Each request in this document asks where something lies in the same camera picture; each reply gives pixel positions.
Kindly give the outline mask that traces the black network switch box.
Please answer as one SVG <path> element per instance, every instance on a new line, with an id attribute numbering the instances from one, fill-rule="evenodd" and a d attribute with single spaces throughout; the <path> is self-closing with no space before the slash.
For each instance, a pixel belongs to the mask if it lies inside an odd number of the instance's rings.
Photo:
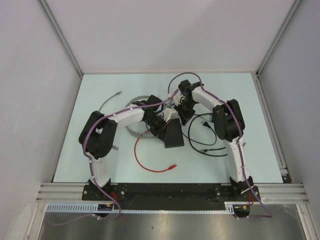
<path id="1" fill-rule="evenodd" d="M 164 147 L 166 149 L 170 149 L 184 146 L 185 142 L 182 132 L 181 121 L 179 118 L 174 118 L 170 121 L 166 129 Z"/>

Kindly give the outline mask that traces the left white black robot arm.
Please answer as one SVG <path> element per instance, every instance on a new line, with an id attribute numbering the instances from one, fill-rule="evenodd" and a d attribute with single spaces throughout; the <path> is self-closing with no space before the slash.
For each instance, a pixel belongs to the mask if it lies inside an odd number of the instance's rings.
<path id="1" fill-rule="evenodd" d="M 111 188 L 107 185 L 111 176 L 102 158 L 111 151 L 117 129 L 144 122 L 149 126 L 149 132 L 164 142 L 169 121 L 164 120 L 160 112 L 165 110 L 165 104 L 165 101 L 150 95 L 148 99 L 133 101 L 115 113 L 91 113 L 78 141 L 83 154 L 89 159 L 90 180 L 95 184 L 93 194 L 98 199 L 105 200 L 111 193 Z"/>

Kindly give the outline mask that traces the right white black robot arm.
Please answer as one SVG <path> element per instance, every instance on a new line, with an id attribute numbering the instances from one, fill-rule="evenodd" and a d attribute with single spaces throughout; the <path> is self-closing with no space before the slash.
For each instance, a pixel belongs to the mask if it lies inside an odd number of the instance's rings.
<path id="1" fill-rule="evenodd" d="M 184 99 L 178 101 L 174 109 L 177 110 L 183 126 L 194 116 L 196 104 L 211 110 L 214 131 L 227 150 L 231 169 L 230 194 L 235 200 L 242 201 L 248 196 L 254 183 L 244 157 L 242 137 L 245 123 L 238 101 L 218 98 L 206 90 L 201 82 L 190 83 L 184 80 L 180 82 L 178 89 Z"/>

